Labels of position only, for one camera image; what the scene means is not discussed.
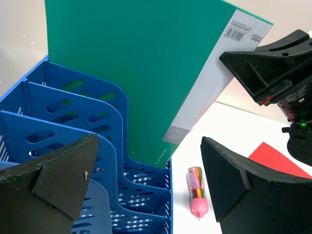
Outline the red file folder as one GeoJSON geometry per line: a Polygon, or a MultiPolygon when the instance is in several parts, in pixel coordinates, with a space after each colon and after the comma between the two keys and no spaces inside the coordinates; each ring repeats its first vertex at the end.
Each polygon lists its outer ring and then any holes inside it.
{"type": "Polygon", "coordinates": [[[312,178],[294,162],[265,142],[262,142],[250,154],[249,159],[283,173],[308,179],[312,178]]]}

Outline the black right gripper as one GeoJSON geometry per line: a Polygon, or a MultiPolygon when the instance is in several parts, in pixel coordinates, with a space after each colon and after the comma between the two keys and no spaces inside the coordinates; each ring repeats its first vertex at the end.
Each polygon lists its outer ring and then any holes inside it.
{"type": "MultiPolygon", "coordinates": [[[[273,43],[257,47],[254,52],[224,52],[220,61],[234,75],[248,94],[257,98],[282,79],[293,63],[287,59],[312,57],[312,38],[302,30],[295,30],[273,43]]],[[[282,132],[289,134],[287,149],[296,160],[312,165],[312,77],[270,96],[259,105],[276,104],[289,127],[282,132]]]]}

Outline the green clip file folder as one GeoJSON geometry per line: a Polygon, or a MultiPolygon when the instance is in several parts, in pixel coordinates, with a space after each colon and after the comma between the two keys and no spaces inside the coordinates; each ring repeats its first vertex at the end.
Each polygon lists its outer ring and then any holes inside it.
{"type": "Polygon", "coordinates": [[[223,0],[47,0],[49,60],[110,81],[128,100],[128,154],[163,168],[273,24],[223,0]]]}

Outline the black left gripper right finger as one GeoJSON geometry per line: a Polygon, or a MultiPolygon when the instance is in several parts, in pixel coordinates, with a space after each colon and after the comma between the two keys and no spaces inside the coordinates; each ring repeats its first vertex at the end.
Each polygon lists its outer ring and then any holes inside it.
{"type": "Polygon", "coordinates": [[[237,154],[209,137],[201,155],[216,221],[224,234],[309,234],[312,181],[237,154]]]}

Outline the blue plastic file organizer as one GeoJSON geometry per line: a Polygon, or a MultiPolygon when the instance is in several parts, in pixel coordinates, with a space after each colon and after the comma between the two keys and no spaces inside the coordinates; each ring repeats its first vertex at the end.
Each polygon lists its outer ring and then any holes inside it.
{"type": "Polygon", "coordinates": [[[116,85],[40,61],[0,99],[1,233],[172,233],[171,169],[126,139],[116,85]]]}

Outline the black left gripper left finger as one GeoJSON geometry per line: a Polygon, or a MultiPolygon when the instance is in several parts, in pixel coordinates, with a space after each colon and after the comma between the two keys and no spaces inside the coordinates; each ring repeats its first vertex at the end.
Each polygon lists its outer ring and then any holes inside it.
{"type": "Polygon", "coordinates": [[[2,234],[69,234],[84,202],[98,137],[86,135],[0,172],[2,234]]]}

